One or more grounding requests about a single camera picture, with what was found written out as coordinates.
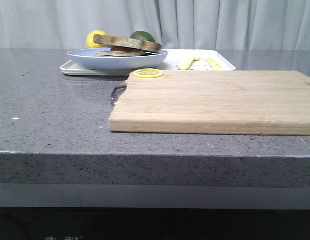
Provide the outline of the bread slice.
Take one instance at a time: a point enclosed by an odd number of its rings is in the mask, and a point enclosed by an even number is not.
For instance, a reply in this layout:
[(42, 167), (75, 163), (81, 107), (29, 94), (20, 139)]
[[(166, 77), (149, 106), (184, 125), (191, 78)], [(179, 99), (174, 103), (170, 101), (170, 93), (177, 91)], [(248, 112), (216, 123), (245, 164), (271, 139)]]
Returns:
[(152, 53), (160, 53), (162, 50), (162, 46), (158, 43), (122, 36), (95, 34), (94, 42), (107, 48), (118, 46)]
[(146, 56), (147, 53), (143, 50), (128, 50), (128, 51), (100, 51), (95, 57), (140, 57)]

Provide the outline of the light blue round plate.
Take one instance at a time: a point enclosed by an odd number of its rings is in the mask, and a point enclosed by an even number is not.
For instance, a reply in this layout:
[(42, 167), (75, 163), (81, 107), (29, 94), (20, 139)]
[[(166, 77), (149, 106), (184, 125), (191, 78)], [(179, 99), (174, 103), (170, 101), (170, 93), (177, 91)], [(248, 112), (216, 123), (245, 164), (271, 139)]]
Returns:
[(168, 51), (166, 50), (145, 56), (95, 56), (95, 54), (107, 50), (108, 48), (78, 49), (68, 52), (68, 56), (73, 62), (83, 68), (112, 71), (153, 68), (163, 63), (168, 56)]

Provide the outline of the cream rectangular tray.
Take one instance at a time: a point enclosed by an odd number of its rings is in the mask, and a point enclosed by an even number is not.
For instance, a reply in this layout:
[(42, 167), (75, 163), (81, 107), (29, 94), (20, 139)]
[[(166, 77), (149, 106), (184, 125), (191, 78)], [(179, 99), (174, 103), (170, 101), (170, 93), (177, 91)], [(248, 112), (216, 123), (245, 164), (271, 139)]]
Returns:
[[(194, 61), (192, 66), (189, 68), (190, 71), (214, 71), (212, 67), (205, 61), (205, 58), (209, 58), (218, 62), (224, 69), (224, 71), (234, 71), (236, 67), (233, 66), (228, 60), (226, 60), (222, 55), (214, 50), (206, 49), (166, 49), (168, 55), (163, 63), (151, 67), (153, 69), (159, 70), (179, 70), (179, 65), (183, 64), (187, 59), (192, 56), (199, 56), (200, 60)], [(86, 69), (71, 59), (69, 62), (63, 64), (61, 67), (61, 72), (69, 76), (129, 76), (133, 70), (94, 70)]]

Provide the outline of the lemon slice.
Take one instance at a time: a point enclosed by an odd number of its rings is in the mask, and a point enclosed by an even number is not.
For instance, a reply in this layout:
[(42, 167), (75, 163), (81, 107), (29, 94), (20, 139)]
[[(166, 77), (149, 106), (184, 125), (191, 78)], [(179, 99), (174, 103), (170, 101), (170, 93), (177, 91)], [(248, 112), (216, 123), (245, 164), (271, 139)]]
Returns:
[(135, 70), (132, 74), (138, 78), (151, 79), (162, 77), (164, 75), (164, 72), (155, 68), (143, 68)]

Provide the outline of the yellow plastic fork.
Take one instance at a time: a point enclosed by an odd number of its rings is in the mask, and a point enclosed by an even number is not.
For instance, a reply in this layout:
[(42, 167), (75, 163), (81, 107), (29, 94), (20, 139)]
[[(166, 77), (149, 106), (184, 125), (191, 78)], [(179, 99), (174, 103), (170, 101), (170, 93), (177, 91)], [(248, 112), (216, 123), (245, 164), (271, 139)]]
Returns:
[(187, 59), (183, 64), (179, 65), (178, 69), (181, 71), (186, 71), (192, 66), (193, 62), (199, 61), (200, 59), (200, 56), (192, 56)]

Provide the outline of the yellow plastic knife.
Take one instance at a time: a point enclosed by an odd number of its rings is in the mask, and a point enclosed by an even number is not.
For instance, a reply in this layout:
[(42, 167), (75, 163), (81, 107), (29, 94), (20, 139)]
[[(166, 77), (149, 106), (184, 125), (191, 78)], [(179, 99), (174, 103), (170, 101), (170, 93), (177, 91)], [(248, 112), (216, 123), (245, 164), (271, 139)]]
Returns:
[(204, 59), (211, 67), (214, 71), (223, 71), (223, 67), (215, 60), (210, 59), (210, 58), (205, 58)]

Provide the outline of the wooden cutting board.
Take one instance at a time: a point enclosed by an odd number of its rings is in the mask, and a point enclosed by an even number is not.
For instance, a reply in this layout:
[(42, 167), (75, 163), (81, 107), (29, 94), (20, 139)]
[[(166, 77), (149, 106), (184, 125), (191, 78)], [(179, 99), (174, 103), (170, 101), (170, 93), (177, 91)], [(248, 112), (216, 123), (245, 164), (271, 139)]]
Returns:
[(310, 77), (298, 71), (130, 75), (112, 132), (310, 136)]

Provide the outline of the fried egg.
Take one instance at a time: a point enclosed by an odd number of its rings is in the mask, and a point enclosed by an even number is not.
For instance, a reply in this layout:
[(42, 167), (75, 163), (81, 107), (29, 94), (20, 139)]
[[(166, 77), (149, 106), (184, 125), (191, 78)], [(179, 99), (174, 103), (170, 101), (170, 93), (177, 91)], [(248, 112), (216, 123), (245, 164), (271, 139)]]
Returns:
[(114, 46), (110, 49), (111, 52), (130, 52), (132, 49), (122, 46)]

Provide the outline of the green lime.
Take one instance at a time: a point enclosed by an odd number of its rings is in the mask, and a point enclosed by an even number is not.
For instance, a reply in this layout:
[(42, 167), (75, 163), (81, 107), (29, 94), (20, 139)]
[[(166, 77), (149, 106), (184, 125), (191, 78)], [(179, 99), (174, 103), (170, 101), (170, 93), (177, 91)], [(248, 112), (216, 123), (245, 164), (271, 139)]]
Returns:
[(150, 33), (141, 30), (132, 33), (130, 38), (140, 41), (156, 42), (155, 38)]

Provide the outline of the yellow lemon rear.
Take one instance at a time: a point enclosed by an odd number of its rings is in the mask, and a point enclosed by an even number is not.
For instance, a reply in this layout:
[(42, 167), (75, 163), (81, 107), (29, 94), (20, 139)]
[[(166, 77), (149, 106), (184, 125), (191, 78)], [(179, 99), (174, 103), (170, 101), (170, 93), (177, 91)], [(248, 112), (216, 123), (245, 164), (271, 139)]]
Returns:
[(97, 44), (94, 42), (94, 36), (95, 35), (107, 35), (106, 32), (101, 31), (101, 30), (95, 30), (91, 32), (87, 37), (86, 37), (86, 48), (87, 49), (93, 49), (93, 48), (103, 48), (102, 45)]

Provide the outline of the white curtain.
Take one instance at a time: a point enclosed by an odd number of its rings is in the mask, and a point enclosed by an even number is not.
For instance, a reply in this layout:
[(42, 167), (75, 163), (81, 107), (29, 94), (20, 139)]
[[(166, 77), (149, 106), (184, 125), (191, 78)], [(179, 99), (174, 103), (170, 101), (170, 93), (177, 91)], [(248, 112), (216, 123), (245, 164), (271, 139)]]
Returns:
[(0, 49), (82, 49), (101, 30), (165, 49), (310, 51), (310, 0), (0, 0)]

